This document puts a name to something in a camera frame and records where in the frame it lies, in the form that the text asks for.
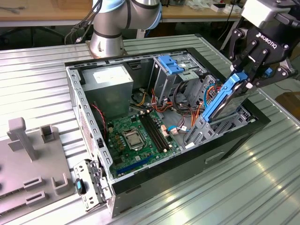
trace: green circuit board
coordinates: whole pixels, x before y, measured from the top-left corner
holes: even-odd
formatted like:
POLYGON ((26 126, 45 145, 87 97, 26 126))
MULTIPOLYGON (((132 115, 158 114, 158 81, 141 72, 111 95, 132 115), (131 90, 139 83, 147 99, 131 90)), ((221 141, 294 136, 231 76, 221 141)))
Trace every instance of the green circuit board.
POLYGON ((110 132, 107 147, 113 159, 110 171, 114 178, 146 167, 163 158, 173 157, 180 152, 178 144, 171 135, 168 137, 162 135, 163 131, 160 127, 163 125, 163 122, 157 113, 152 111, 149 113, 149 116, 147 118, 153 120, 153 124, 156 125, 154 129, 159 131, 167 143, 168 149, 162 151, 161 148, 155 145, 138 115, 110 121, 108 123, 110 132), (130 144, 140 145, 139 148, 141 149, 138 149, 138 147, 132 149, 133 146, 130 144))

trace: metal slatted surface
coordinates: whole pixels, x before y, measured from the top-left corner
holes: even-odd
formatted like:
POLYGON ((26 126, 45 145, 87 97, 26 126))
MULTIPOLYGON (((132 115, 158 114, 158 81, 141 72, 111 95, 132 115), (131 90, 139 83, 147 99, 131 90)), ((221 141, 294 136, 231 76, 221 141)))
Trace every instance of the metal slatted surface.
MULTIPOLYGON (((194 35, 124 44, 128 53, 195 47, 221 73, 230 73, 229 61, 194 35)), ((49 123, 59 128, 70 168, 88 158, 63 65, 86 59, 91 59, 86 45, 0 52, 0 137, 5 137, 8 119, 23 116, 29 130, 49 123)), ((299 126, 264 94, 256 92, 250 100, 272 122, 232 157, 202 174, 114 219, 106 206, 85 214, 81 198, 74 194, 11 224, 299 224, 299 126)))

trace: cpu socket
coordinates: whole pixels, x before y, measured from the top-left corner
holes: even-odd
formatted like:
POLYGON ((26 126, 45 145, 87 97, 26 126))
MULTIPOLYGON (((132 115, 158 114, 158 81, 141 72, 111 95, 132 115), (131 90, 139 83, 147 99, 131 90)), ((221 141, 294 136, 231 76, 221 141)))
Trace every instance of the cpu socket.
POLYGON ((138 129, 127 130, 122 134, 130 149, 139 151, 144 147, 145 143, 138 129))

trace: pci slot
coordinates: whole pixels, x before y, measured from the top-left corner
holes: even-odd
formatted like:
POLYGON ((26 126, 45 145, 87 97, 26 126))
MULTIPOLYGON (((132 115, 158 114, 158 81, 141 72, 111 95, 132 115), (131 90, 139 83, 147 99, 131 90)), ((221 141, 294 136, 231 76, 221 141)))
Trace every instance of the pci slot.
POLYGON ((149 157, 147 157, 147 158, 145 158, 145 159, 143 159, 143 160, 141 160, 141 161, 139 161, 139 162, 133 163, 133 164, 131 164, 131 165, 129 165, 129 166, 126 166, 126 167, 124 167, 124 168, 122 168, 122 169, 119 169, 119 170, 117 170, 117 174, 119 174, 119 173, 125 173, 125 172, 127 172, 127 171, 133 170, 134 168, 136 168, 136 167, 138 167, 138 166, 144 165, 144 164, 146 164, 151 158, 152 158, 152 156, 149 156, 149 157))
POLYGON ((158 152, 161 153, 164 151, 164 149, 166 150, 169 149, 169 145, 165 141, 160 131, 155 126, 149 114, 140 115, 139 118, 144 128, 146 129, 147 133, 149 134, 151 140, 154 142, 155 146, 157 147, 158 152))

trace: motherboard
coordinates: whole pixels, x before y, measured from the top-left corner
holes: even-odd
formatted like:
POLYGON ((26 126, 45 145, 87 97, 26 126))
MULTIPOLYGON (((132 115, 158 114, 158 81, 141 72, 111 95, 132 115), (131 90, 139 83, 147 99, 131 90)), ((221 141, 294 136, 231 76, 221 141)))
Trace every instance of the motherboard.
POLYGON ((108 123, 107 147, 113 159, 114 178, 147 167, 180 152, 155 111, 112 120, 108 123))

